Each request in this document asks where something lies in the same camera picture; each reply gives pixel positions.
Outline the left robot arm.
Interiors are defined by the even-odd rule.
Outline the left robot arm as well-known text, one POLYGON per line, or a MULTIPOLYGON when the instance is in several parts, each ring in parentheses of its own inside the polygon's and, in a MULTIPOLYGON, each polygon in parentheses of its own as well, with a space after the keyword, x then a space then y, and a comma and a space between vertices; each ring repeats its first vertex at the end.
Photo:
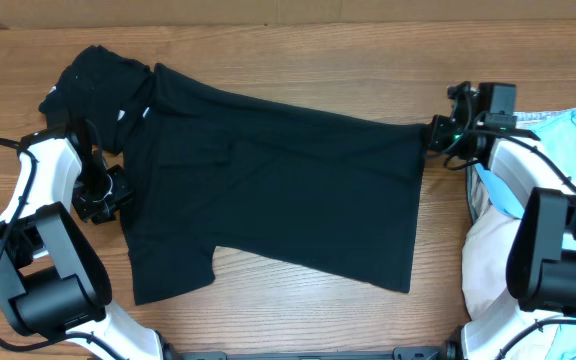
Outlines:
POLYGON ((11 140, 21 171, 0 215, 0 347, 30 352, 61 342, 99 359, 176 359, 156 330, 113 299, 108 273, 76 222, 112 221, 133 195, 102 139, 75 118, 11 140))

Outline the black t-shirt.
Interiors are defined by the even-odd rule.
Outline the black t-shirt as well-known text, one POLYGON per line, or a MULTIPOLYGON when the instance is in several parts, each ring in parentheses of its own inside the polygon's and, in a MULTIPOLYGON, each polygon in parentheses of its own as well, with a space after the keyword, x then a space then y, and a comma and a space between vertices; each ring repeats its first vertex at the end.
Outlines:
POLYGON ((217 247, 408 292, 423 131, 237 95, 157 65, 122 148, 135 302, 210 285, 217 247))

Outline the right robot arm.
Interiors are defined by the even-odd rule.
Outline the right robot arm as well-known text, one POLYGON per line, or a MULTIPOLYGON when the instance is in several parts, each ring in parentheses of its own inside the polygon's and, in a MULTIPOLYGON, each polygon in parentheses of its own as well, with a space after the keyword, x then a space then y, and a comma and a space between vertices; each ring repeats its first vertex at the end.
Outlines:
POLYGON ((465 81, 451 86, 448 116, 431 122, 433 156, 457 157, 498 176, 524 213, 506 262, 506 287, 481 318, 457 328, 437 359, 507 359, 550 325, 576 326, 576 184, 520 129, 516 87, 465 81))

